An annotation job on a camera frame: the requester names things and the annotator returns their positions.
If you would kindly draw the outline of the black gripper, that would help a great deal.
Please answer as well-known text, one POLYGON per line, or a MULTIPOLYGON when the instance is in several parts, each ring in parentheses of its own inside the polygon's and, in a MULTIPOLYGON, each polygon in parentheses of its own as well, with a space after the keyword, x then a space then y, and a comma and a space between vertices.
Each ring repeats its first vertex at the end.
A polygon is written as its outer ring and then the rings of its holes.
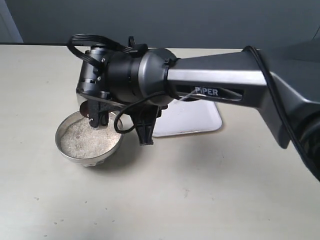
MULTIPOLYGON (((91 46, 84 52, 102 64, 103 70, 112 53, 101 44, 91 46)), ((110 92, 106 87, 104 74, 83 60, 77 86, 85 90, 82 96, 88 101, 89 125, 94 129, 107 127, 109 113, 117 111, 118 107, 110 103, 110 92)), ((160 107, 156 105, 143 104, 133 108, 130 117, 141 146, 154 144, 152 136, 159 112, 160 107)))

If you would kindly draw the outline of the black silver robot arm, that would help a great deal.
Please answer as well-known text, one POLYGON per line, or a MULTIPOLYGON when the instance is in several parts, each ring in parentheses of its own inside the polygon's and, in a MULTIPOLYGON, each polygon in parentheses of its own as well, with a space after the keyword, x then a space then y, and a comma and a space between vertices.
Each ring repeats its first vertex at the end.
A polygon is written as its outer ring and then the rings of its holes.
POLYGON ((178 58, 164 48, 132 53, 93 46, 76 93, 131 117, 141 145, 172 100, 206 100, 256 109, 281 148, 292 143, 320 176, 320 41, 271 50, 178 58))

